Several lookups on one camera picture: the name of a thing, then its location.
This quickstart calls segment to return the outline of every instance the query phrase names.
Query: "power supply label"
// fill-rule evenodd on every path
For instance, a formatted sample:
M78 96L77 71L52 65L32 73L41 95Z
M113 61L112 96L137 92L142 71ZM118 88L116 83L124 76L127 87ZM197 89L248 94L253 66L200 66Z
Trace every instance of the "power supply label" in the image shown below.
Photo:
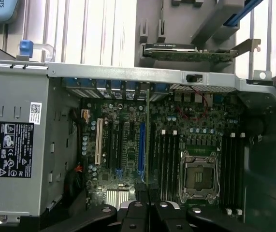
M33 123L0 122L0 177L31 178Z

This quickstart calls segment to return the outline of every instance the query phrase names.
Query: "white pci slot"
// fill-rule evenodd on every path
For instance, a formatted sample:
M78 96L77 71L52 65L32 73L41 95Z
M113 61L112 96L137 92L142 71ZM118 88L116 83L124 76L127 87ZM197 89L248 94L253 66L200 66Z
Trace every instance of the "white pci slot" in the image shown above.
M101 163L101 151L102 151L102 127L103 119L97 119L97 135L96 135L96 151L95 151L95 164Z

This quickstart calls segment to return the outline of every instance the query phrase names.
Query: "white barcode sticker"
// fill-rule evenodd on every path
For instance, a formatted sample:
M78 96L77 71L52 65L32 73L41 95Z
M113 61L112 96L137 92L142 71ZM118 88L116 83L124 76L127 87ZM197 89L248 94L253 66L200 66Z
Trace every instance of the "white barcode sticker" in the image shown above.
M42 103L31 102L30 103L29 122L32 122L35 125L40 125L41 111L42 111Z

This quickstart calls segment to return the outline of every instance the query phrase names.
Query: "motherboard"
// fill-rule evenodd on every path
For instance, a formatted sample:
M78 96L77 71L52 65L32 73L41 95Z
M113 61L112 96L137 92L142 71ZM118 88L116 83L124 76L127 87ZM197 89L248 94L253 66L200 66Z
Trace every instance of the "motherboard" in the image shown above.
M162 200L184 206L218 205L220 184L227 182L223 138L242 137L242 111L235 95L199 92L155 102L83 99L89 205L120 208L135 200L137 183L157 184Z

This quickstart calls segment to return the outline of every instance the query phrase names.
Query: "screw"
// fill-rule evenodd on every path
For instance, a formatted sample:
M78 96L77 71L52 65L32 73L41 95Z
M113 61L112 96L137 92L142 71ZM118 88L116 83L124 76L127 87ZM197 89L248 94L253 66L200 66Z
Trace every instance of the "screw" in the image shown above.
M168 204L167 204L166 202L160 202L159 205L160 205L161 207L167 207L167 206L168 206Z
M105 213L109 213L111 210L109 208L104 208L102 211Z
M192 210L193 210L193 212L196 213L196 214L201 213L201 209L199 209L199 208L193 208Z

